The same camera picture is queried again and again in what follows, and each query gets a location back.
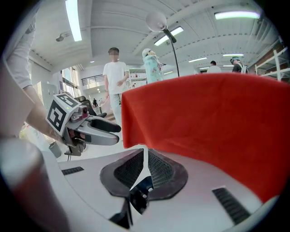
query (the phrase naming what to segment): white cap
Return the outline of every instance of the white cap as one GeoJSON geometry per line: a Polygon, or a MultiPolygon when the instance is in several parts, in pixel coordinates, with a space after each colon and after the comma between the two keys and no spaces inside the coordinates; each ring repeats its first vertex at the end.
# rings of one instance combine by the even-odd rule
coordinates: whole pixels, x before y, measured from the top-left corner
{"type": "Polygon", "coordinates": [[[147,53],[149,52],[149,51],[151,51],[152,49],[150,49],[150,48],[145,48],[144,50],[143,50],[143,52],[142,52],[142,57],[143,57],[143,59],[144,59],[144,57],[145,56],[147,56],[147,53]]]}

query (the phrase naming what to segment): black vent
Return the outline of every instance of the black vent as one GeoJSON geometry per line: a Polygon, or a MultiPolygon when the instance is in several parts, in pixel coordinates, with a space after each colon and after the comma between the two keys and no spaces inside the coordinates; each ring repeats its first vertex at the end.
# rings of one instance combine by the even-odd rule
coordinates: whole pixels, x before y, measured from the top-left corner
{"type": "Polygon", "coordinates": [[[170,164],[148,151],[148,167],[152,176],[154,188],[169,182],[173,177],[170,164]]]}
{"type": "Polygon", "coordinates": [[[76,168],[72,168],[72,169],[62,170],[63,175],[69,175],[69,174],[73,174],[73,173],[80,172],[80,171],[83,171],[82,167],[76,167],[76,168]]]}
{"type": "Polygon", "coordinates": [[[226,188],[214,189],[213,194],[236,225],[250,216],[250,213],[226,188]]]}
{"type": "Polygon", "coordinates": [[[143,152],[135,155],[123,165],[116,168],[114,176],[123,185],[131,188],[143,169],[143,152]]]}

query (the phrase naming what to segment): mannequin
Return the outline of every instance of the mannequin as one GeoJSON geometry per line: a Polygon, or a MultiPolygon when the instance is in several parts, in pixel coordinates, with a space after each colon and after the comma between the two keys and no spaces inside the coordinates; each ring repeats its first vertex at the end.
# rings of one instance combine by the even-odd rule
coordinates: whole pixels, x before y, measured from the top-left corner
{"type": "Polygon", "coordinates": [[[155,52],[145,48],[142,52],[144,66],[147,74],[147,83],[154,83],[163,80],[161,64],[155,52]]]}

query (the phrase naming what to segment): sleeve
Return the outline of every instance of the sleeve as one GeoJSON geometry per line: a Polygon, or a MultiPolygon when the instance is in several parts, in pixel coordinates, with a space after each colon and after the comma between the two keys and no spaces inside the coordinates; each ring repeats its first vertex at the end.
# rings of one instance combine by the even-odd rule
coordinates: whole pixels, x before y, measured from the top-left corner
{"type": "Polygon", "coordinates": [[[125,63],[124,63],[124,69],[125,69],[125,72],[128,72],[129,71],[129,67],[125,63]]]}
{"type": "Polygon", "coordinates": [[[239,66],[238,64],[235,64],[235,65],[234,65],[234,68],[232,69],[232,71],[233,71],[233,72],[239,72],[239,67],[240,67],[240,66],[239,66]]]}
{"type": "Polygon", "coordinates": [[[107,73],[107,67],[108,67],[108,64],[106,63],[105,66],[104,66],[103,75],[108,75],[108,73],[107,73]]]}
{"type": "Polygon", "coordinates": [[[29,76],[29,52],[35,34],[35,18],[7,59],[8,67],[17,84],[23,89],[32,85],[29,76]]]}

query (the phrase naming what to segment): person in black clothing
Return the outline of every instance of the person in black clothing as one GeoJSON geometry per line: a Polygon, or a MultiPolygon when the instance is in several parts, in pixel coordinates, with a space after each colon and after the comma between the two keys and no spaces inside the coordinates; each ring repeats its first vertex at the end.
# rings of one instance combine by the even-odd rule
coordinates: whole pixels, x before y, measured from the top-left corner
{"type": "Polygon", "coordinates": [[[234,65],[234,68],[232,69],[233,72],[240,73],[240,72],[242,71],[243,64],[241,63],[239,57],[234,56],[234,57],[231,59],[231,63],[234,65]]]}
{"type": "Polygon", "coordinates": [[[94,98],[94,100],[92,101],[92,103],[93,103],[93,105],[94,105],[95,107],[98,107],[98,103],[97,103],[97,101],[96,101],[95,98],[94,98]]]}

